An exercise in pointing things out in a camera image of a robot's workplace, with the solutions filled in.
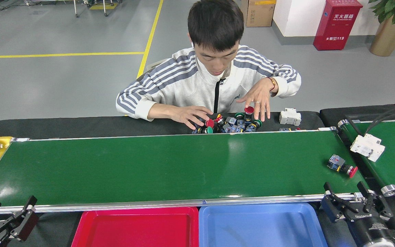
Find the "person's right hand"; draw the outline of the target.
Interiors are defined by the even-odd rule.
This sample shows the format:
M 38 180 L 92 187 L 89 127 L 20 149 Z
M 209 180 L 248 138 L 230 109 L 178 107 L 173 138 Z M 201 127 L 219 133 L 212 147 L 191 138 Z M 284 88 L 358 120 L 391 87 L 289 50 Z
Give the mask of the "person's right hand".
M 210 119 L 209 116 L 212 114 L 213 111 L 206 107 L 193 105 L 187 107 L 173 106 L 167 115 L 173 121 L 183 123 L 194 130 L 196 125 L 204 126 L 204 123 Z

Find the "person's left hand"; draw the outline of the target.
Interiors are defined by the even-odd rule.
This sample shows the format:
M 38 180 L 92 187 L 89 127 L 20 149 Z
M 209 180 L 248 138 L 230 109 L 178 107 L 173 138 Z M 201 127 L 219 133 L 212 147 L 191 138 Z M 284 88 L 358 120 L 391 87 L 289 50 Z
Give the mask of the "person's left hand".
M 270 97 L 272 93 L 278 92 L 278 84 L 273 77 L 260 79 L 247 94 L 236 100 L 237 103 L 244 103 L 245 108 L 253 105 L 254 119 L 265 122 L 270 119 Z

